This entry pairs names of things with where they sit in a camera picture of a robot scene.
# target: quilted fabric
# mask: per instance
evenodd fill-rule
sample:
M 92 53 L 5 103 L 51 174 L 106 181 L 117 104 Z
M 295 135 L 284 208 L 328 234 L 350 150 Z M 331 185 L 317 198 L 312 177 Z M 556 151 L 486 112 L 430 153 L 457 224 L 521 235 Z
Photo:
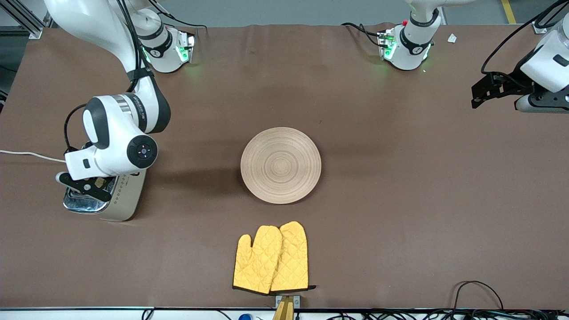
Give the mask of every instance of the quilted fabric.
M 277 271 L 282 247 L 282 235 L 272 225 L 257 230 L 251 246 L 251 237 L 242 235 L 237 244 L 233 288 L 268 294 Z
M 296 221 L 280 228 L 282 249 L 271 292 L 308 290 L 308 248 L 304 228 Z

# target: robotic arm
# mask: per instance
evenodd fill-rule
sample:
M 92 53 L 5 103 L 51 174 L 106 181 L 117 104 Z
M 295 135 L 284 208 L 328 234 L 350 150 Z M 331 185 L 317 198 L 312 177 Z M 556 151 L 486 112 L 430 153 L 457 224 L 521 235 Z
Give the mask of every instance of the robotic arm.
M 472 86 L 472 108 L 484 101 L 521 95 L 516 110 L 569 113 L 569 14 L 556 23 L 510 74 L 488 72 Z
M 411 7 L 406 25 L 400 24 L 380 34 L 380 55 L 394 67 L 413 70 L 427 58 L 433 35 L 440 26 L 438 7 L 460 6 L 475 0 L 405 0 Z
M 152 71 L 136 51 L 128 28 L 107 0 L 45 0 L 53 19 L 70 34 L 110 51 L 122 63 L 134 92 L 97 96 L 83 112 L 89 137 L 87 147 L 67 152 L 65 162 L 72 180 L 135 174 L 150 167 L 158 155 L 148 136 L 161 132 L 170 120 L 170 107 Z
M 119 19 L 126 23 L 124 15 L 115 0 L 109 0 Z M 189 62 L 195 37 L 193 34 L 165 26 L 158 14 L 146 9 L 154 5 L 166 11 L 156 0 L 125 0 L 127 10 L 140 39 L 146 59 L 158 72 L 176 71 Z

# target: wooden plate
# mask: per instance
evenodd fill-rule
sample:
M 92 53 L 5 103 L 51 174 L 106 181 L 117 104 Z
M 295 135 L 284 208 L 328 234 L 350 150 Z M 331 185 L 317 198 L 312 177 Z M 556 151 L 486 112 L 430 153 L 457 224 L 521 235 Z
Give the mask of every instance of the wooden plate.
M 285 204 L 312 191 L 322 162 L 318 148 L 304 133 L 272 128 L 257 134 L 243 151 L 241 176 L 259 199 Z

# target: table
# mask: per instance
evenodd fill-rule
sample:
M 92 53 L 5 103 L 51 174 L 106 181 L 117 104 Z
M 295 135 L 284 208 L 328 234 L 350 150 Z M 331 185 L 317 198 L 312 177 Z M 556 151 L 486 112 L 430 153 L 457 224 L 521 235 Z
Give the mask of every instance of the table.
M 569 119 L 516 112 L 514 97 L 470 107 L 514 28 L 443 26 L 412 72 L 346 27 L 200 30 L 194 64 L 156 74 L 173 116 L 131 221 L 67 212 L 63 165 L 0 155 L 0 305 L 271 306 L 232 290 L 237 240 L 297 220 L 318 285 L 304 307 L 449 307 L 458 282 L 480 280 L 506 308 L 566 308 Z M 489 69 L 511 70 L 538 39 L 522 32 Z M 0 114 L 0 146 L 61 158 L 67 113 L 127 87 L 110 53 L 46 29 Z M 305 132 L 323 160 L 313 192 L 285 206 L 240 180 L 245 145 L 276 126 Z M 86 141 L 79 117 L 69 134 Z M 475 286 L 459 306 L 497 307 Z

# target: blue object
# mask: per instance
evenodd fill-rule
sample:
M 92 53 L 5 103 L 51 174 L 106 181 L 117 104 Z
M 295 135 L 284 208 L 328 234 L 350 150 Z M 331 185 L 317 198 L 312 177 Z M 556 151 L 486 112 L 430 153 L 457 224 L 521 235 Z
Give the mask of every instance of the blue object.
M 253 315 L 251 314 L 242 314 L 239 316 L 239 320 L 253 320 Z

